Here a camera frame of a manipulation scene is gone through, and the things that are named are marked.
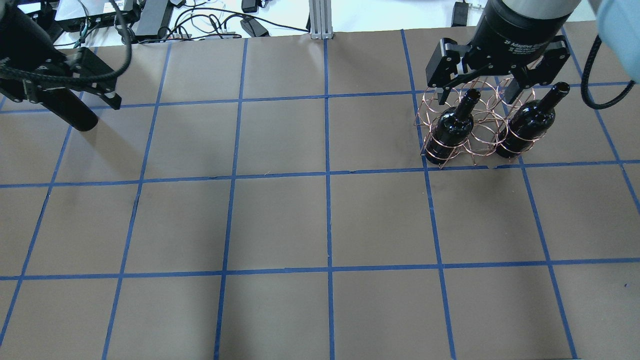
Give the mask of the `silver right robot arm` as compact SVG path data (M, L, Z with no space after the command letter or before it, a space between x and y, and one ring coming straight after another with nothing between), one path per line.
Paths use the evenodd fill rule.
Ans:
M578 0L489 0L471 41L461 45L442 38L426 66L427 86L435 89L438 104L443 105L458 85L485 76L511 76L503 91L507 104L535 85L550 85L569 59L569 44L559 32L578 4ZM588 107L601 110L620 102L639 82L639 2L592 0L590 6L598 32L580 91ZM613 100L597 104L588 87L602 44L615 53L630 82Z

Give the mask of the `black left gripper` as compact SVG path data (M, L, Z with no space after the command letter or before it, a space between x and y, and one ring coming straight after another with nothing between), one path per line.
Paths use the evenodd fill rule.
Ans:
M17 6L1 7L1 93L9 100L41 104L42 92L66 88L98 96L114 110L122 69L112 69L94 51L57 50L46 31Z

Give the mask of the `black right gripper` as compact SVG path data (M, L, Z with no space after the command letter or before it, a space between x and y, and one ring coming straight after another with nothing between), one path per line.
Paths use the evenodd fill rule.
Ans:
M489 0L467 43L441 38L425 68L426 84L446 104L451 89L482 76L505 80L503 102L513 104L534 85L549 85L570 57L562 26L569 0Z

